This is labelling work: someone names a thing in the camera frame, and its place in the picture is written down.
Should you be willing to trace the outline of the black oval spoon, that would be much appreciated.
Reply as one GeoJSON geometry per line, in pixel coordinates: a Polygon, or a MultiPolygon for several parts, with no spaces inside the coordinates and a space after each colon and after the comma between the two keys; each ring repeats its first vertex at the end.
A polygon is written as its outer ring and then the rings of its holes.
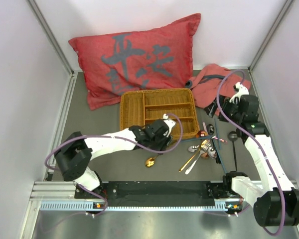
{"type": "MultiPolygon", "coordinates": [[[[207,125],[207,132],[210,136],[215,136],[215,128],[212,124],[207,125]]],[[[220,164],[221,162],[220,162],[217,147],[216,147],[216,138],[211,139],[211,144],[212,144],[212,148],[214,150],[213,158],[215,158],[215,161],[217,164],[220,164]]]]}

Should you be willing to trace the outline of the blue chopstick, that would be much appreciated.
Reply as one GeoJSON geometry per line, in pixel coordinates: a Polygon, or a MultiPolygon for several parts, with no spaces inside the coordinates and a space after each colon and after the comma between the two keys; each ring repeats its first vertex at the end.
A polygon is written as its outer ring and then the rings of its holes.
{"type": "Polygon", "coordinates": [[[222,166],[224,174],[226,174],[227,170],[226,170],[225,164],[224,164],[224,162],[222,160],[222,157],[221,157],[221,154],[220,154],[220,152],[219,152],[219,150],[218,150],[218,148],[216,146],[216,136],[211,136],[210,141],[211,141],[213,149],[216,152],[216,156],[215,156],[216,163],[220,164],[222,166]]]}
{"type": "MultiPolygon", "coordinates": [[[[218,122],[217,122],[217,119],[216,119],[216,118],[214,119],[214,122],[215,122],[216,136],[217,136],[218,138],[220,138],[220,135],[219,135],[219,127],[218,127],[218,122]]],[[[219,149],[221,150],[221,149],[222,149],[222,143],[218,141],[218,145],[219,145],[219,149]]]]}

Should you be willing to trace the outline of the gold spoon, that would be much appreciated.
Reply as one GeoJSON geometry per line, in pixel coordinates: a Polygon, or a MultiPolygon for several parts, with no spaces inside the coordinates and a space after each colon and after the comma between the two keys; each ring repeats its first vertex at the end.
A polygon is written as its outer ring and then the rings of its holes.
{"type": "Polygon", "coordinates": [[[156,156],[153,156],[153,157],[148,158],[148,159],[145,161],[145,167],[146,167],[146,168],[151,168],[151,167],[153,167],[154,164],[155,164],[155,160],[156,160],[159,156],[161,156],[161,155],[162,155],[162,153],[157,154],[156,156]]]}

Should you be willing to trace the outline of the black round spoon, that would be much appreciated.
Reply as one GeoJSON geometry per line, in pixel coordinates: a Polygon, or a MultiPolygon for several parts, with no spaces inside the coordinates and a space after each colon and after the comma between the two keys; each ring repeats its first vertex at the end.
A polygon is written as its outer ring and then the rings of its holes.
{"type": "Polygon", "coordinates": [[[237,136],[236,132],[235,131],[229,132],[228,133],[228,139],[232,142],[234,163],[235,163],[235,171],[238,171],[237,155],[236,155],[236,148],[235,148],[235,142],[238,140],[238,136],[237,136]]]}

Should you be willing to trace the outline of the pink handled spoon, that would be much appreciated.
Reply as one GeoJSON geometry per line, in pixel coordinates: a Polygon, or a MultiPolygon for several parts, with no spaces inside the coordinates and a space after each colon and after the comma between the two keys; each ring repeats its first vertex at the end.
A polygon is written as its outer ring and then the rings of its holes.
{"type": "Polygon", "coordinates": [[[207,154],[210,158],[213,158],[213,159],[217,158],[217,152],[213,147],[210,147],[207,149],[207,154]]]}

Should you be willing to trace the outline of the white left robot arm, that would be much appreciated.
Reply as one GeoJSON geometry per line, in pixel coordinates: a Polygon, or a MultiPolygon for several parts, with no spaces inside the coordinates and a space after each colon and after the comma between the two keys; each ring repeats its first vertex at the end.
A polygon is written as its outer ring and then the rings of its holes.
{"type": "Polygon", "coordinates": [[[140,148],[162,153],[172,140],[171,131],[175,126],[174,120],[164,118],[145,126],[134,125],[99,137],[84,138],[78,131],[60,145],[54,152],[54,158],[64,181],[74,181],[96,198],[102,194],[103,185],[99,175],[88,167],[92,159],[140,148]]]}

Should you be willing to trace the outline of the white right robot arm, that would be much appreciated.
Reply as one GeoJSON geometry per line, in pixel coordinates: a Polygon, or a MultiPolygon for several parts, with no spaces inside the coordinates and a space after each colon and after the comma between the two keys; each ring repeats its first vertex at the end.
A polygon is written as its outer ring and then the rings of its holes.
{"type": "Polygon", "coordinates": [[[288,179],[275,154],[269,130],[259,118],[259,100],[238,82],[231,98],[218,96],[212,110],[220,109],[219,120],[233,123],[230,138],[241,139],[250,153],[261,179],[257,186],[243,172],[230,171],[223,176],[226,196],[240,195],[253,208],[262,227],[297,226],[299,224],[299,189],[288,179]]]}

